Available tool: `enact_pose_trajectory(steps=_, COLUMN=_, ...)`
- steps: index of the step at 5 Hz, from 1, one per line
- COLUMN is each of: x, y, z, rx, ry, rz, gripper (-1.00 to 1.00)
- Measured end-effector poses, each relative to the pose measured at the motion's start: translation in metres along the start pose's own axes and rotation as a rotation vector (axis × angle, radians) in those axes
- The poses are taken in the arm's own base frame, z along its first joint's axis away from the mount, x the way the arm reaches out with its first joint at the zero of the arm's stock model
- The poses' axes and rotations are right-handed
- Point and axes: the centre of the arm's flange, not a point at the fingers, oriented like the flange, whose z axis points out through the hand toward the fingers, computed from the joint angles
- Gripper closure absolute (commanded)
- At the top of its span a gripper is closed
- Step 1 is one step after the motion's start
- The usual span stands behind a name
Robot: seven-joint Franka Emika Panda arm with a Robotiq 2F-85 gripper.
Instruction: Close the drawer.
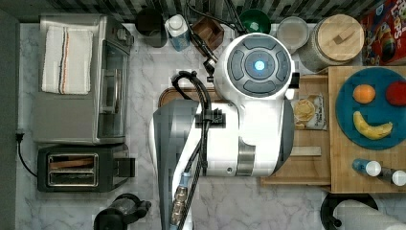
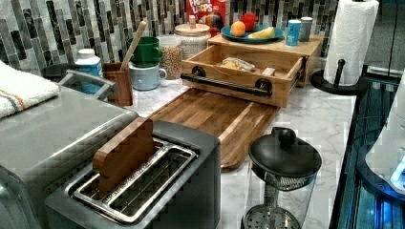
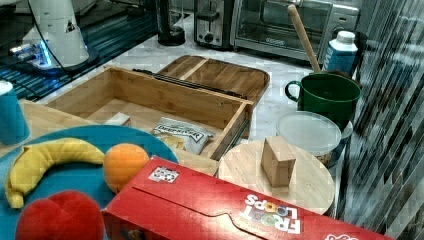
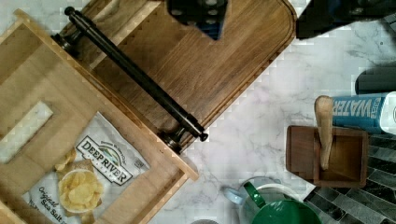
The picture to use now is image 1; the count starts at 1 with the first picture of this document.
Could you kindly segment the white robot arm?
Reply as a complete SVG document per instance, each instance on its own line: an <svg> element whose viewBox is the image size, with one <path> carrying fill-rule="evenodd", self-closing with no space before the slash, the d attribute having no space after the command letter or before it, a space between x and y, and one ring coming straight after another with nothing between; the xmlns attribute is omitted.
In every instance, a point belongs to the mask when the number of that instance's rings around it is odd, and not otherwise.
<svg viewBox="0 0 406 230"><path fill-rule="evenodd" d="M289 86L295 72L287 49L272 35L234 39L214 70L212 100L195 73L181 71L198 98L182 95L160 106L149 123L162 230L193 230L192 196L201 176L269 176L293 147Z"/></svg>

